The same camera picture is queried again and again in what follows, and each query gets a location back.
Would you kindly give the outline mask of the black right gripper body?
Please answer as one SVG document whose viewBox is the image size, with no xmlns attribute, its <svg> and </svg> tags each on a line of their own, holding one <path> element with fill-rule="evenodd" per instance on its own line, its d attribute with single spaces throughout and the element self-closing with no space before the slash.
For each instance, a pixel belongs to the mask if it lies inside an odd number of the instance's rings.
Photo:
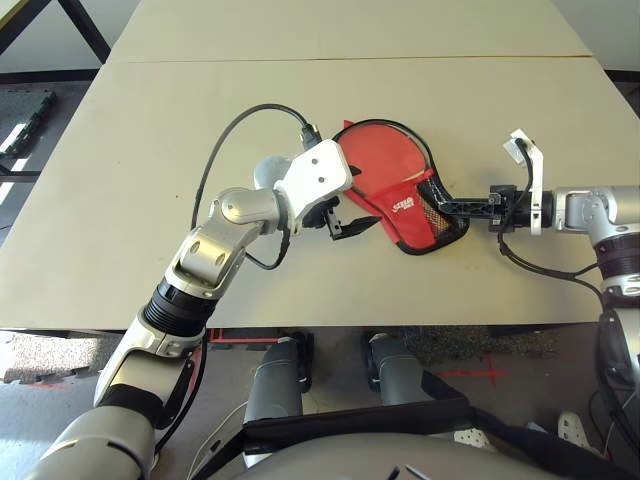
<svg viewBox="0 0 640 480">
<path fill-rule="evenodd" d="M 490 187 L 489 198 L 492 204 L 488 230 L 498 233 L 504 228 L 505 233 L 511 233 L 519 228 L 529 228 L 531 224 L 531 193 L 517 190 L 515 185 L 493 185 Z"/>
</svg>

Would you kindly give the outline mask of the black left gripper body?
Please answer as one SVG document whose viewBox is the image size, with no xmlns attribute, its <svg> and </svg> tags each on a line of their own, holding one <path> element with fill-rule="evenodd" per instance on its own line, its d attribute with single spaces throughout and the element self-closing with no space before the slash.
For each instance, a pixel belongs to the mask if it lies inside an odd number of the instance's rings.
<svg viewBox="0 0 640 480">
<path fill-rule="evenodd" d="M 337 207 L 339 203 L 340 200 L 337 196 L 319 202 L 303 217 L 302 226 L 305 229 L 320 229 L 327 226 L 330 231 L 341 231 L 340 221 L 334 213 L 334 208 Z"/>
</svg>

